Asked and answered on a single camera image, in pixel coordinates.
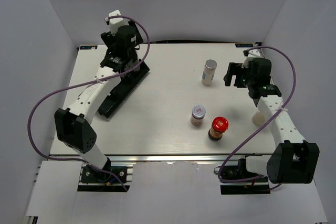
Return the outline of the white spice jar silver lid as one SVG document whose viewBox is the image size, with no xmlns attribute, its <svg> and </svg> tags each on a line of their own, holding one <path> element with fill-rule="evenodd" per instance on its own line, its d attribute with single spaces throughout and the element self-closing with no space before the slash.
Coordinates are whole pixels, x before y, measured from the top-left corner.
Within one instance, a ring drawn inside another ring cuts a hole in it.
<svg viewBox="0 0 336 224">
<path fill-rule="evenodd" d="M 216 68 L 217 68 L 217 62 L 215 60 L 208 59 L 205 61 L 201 79 L 201 83 L 203 85 L 210 86 L 212 84 Z"/>
</svg>

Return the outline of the small jar white label lid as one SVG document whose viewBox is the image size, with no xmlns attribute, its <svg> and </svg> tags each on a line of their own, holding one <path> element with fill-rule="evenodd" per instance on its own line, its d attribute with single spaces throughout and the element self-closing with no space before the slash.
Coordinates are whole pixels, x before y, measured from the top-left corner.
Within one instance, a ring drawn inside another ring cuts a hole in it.
<svg viewBox="0 0 336 224">
<path fill-rule="evenodd" d="M 190 122 L 195 126 L 202 125 L 205 114 L 206 110 L 203 106 L 201 105 L 194 106 L 192 108 Z"/>
</svg>

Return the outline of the red lid sauce jar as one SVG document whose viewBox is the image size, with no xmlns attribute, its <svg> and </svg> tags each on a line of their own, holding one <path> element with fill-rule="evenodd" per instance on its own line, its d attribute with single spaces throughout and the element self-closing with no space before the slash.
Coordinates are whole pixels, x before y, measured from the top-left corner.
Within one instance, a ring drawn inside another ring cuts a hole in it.
<svg viewBox="0 0 336 224">
<path fill-rule="evenodd" d="M 216 117 L 212 121 L 211 128 L 208 131 L 208 136 L 214 141 L 218 141 L 223 137 L 223 134 L 228 130 L 229 122 L 224 117 Z"/>
</svg>

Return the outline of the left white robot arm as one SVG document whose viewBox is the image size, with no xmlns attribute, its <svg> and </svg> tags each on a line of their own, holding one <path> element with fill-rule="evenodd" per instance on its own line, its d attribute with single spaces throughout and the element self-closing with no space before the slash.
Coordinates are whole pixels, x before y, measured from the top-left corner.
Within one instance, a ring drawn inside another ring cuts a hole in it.
<svg viewBox="0 0 336 224">
<path fill-rule="evenodd" d="M 101 34 L 107 51 L 95 82 L 66 109 L 55 112 L 57 138 L 87 161 L 91 174 L 101 182 L 111 177 L 111 161 L 96 145 L 92 120 L 96 113 L 110 118 L 149 71 L 136 52 L 143 39 L 135 22 L 120 18 L 108 24 L 110 31 Z"/>
</svg>

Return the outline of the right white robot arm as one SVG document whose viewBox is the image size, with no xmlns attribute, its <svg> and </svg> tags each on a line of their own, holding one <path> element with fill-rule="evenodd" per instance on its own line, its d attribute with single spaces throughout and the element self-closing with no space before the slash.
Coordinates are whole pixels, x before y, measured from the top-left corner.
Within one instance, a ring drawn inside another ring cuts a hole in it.
<svg viewBox="0 0 336 224">
<path fill-rule="evenodd" d="M 247 88 L 248 95 L 266 120 L 276 148 L 271 155 L 246 156 L 237 168 L 238 177 L 247 182 L 255 175 L 265 176 L 273 184 L 309 184 L 313 180 L 320 150 L 309 143 L 295 127 L 279 88 L 271 84 L 271 62 L 249 57 L 244 63 L 229 63 L 224 76 L 226 86 L 234 81 Z"/>
</svg>

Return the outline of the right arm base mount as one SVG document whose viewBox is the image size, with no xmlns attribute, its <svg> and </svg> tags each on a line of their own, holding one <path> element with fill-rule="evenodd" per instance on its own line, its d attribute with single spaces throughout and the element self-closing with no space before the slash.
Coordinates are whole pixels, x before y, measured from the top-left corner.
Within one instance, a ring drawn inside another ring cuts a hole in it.
<svg viewBox="0 0 336 224">
<path fill-rule="evenodd" d="M 221 177 L 226 180 L 249 179 L 243 183 L 221 183 L 220 193 L 222 195 L 263 195 L 270 194 L 270 187 L 268 178 L 258 178 L 258 174 L 248 172 L 246 169 L 246 161 L 244 158 L 237 160 L 235 165 L 226 165 L 222 172 Z"/>
</svg>

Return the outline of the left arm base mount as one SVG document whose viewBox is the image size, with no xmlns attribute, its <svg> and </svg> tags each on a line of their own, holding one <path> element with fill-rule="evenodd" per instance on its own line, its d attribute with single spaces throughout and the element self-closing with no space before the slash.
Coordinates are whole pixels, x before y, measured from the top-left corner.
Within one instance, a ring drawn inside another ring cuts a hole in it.
<svg viewBox="0 0 336 224">
<path fill-rule="evenodd" d="M 89 166 L 81 170 L 78 192 L 91 193 L 125 193 L 130 188 L 131 174 L 127 166 L 111 166 L 111 172 L 115 176 L 98 172 Z"/>
</svg>

